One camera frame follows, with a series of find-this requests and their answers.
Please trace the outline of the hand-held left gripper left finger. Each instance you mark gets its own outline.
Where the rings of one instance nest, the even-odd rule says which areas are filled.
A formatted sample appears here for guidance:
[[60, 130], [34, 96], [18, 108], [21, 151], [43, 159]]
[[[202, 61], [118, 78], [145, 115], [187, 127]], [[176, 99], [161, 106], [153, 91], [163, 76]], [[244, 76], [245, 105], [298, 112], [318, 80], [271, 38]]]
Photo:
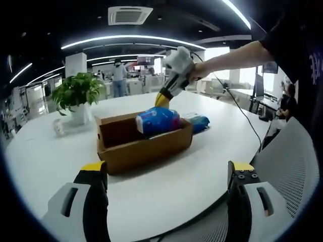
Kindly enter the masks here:
[[110, 241], [108, 205], [106, 162], [91, 163], [52, 196], [41, 222], [58, 241]]

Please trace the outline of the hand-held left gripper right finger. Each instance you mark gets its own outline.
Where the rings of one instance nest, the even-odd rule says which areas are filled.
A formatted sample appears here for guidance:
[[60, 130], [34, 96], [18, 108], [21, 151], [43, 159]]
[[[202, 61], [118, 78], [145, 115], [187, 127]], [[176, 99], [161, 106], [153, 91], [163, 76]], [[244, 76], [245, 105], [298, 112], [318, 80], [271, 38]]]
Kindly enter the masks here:
[[249, 163], [228, 162], [226, 241], [276, 241], [293, 218], [284, 197]]

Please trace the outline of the person's right hand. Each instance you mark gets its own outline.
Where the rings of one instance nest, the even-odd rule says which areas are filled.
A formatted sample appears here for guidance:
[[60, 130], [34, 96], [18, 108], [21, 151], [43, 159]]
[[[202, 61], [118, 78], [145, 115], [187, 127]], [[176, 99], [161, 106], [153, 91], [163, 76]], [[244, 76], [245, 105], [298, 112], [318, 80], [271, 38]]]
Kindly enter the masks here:
[[196, 63], [190, 73], [188, 74], [188, 80], [190, 82], [198, 81], [205, 78], [212, 72], [212, 67], [208, 62]]

